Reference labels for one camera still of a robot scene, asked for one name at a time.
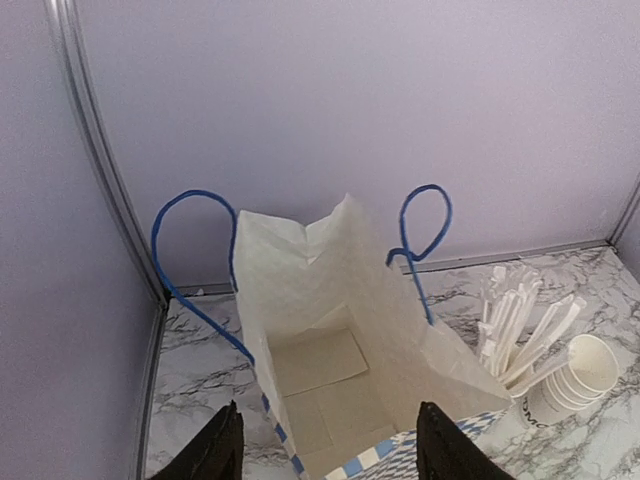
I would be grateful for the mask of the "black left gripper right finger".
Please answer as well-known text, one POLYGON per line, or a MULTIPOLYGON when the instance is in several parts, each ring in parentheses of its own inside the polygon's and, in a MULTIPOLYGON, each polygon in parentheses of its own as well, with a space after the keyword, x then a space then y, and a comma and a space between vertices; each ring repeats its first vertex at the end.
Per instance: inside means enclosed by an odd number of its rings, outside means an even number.
POLYGON ((420 480, 513 480, 433 402, 420 405, 416 452, 420 480))

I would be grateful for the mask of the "stack of white paper cups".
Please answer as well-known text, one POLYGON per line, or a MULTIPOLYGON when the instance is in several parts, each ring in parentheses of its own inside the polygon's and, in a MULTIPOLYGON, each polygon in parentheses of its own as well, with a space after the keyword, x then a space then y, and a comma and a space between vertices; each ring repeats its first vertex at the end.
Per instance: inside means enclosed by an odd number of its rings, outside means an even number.
POLYGON ((563 408, 582 410, 600 400, 617 383, 619 364, 602 339, 581 334, 574 337, 561 357, 561 365, 542 386, 563 408))

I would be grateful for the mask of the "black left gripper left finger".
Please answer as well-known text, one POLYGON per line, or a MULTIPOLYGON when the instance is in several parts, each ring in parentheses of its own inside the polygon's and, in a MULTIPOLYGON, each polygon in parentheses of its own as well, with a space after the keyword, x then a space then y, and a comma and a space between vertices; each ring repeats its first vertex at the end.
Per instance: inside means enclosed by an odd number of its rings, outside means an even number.
POLYGON ((222 407, 153 480, 241 480, 244 420, 235 401, 222 407))

